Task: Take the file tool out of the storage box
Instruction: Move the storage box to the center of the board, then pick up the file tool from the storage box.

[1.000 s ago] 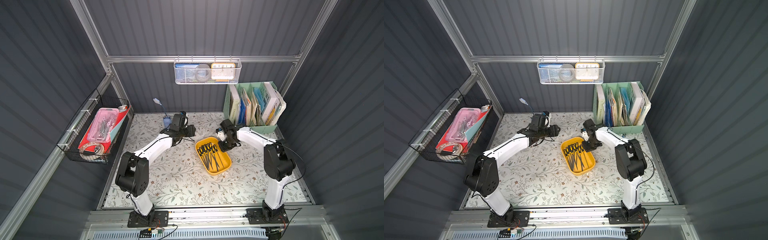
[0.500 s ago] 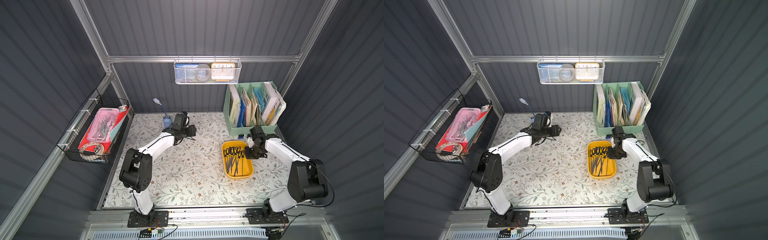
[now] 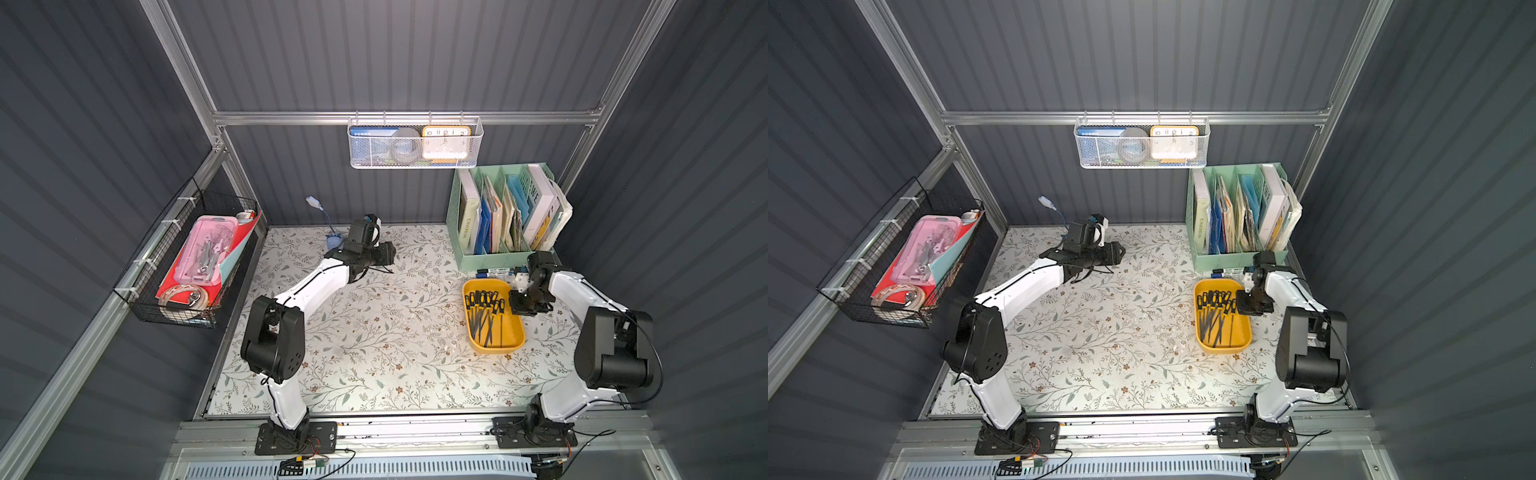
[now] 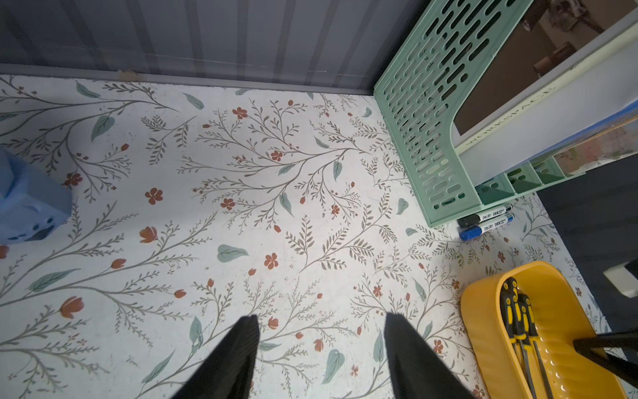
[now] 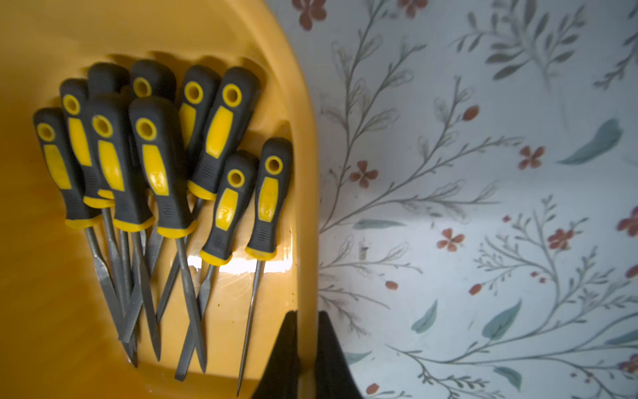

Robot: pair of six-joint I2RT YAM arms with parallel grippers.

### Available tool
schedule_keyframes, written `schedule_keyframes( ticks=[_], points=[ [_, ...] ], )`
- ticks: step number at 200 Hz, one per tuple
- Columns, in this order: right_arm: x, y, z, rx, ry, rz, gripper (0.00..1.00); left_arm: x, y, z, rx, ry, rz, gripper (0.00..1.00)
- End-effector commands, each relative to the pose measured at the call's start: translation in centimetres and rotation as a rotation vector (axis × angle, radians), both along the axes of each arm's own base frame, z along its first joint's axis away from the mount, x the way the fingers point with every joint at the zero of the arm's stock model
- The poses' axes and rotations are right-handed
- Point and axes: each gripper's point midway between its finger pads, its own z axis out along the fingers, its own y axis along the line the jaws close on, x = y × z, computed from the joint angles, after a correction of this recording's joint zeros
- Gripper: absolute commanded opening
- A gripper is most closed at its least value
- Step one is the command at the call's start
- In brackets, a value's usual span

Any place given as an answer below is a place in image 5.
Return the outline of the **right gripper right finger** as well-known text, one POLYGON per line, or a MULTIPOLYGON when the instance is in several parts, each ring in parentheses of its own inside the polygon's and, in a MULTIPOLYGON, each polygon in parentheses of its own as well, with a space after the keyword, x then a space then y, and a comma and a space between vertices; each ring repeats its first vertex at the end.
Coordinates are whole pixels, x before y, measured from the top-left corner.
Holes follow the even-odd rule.
POLYGON ((327 312, 318 314, 316 398, 362 399, 327 312))

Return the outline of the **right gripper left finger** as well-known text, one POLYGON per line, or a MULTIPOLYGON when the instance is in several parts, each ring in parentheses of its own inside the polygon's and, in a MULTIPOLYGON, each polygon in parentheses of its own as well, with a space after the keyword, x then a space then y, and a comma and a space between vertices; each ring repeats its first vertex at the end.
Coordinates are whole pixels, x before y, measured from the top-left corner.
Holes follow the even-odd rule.
POLYGON ((289 311, 252 399, 297 399, 299 372, 297 311, 289 311))

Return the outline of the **thin round needle file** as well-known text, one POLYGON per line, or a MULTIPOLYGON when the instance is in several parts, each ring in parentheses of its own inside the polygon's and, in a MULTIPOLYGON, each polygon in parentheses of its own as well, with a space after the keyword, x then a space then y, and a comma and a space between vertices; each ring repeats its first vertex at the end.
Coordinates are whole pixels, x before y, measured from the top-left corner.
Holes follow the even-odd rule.
POLYGON ((244 381, 262 274, 265 264, 277 254, 277 226, 290 186, 292 162, 291 141, 273 137, 264 143, 255 187, 254 227, 246 247, 246 253, 256 260, 256 268, 239 369, 238 392, 244 381))

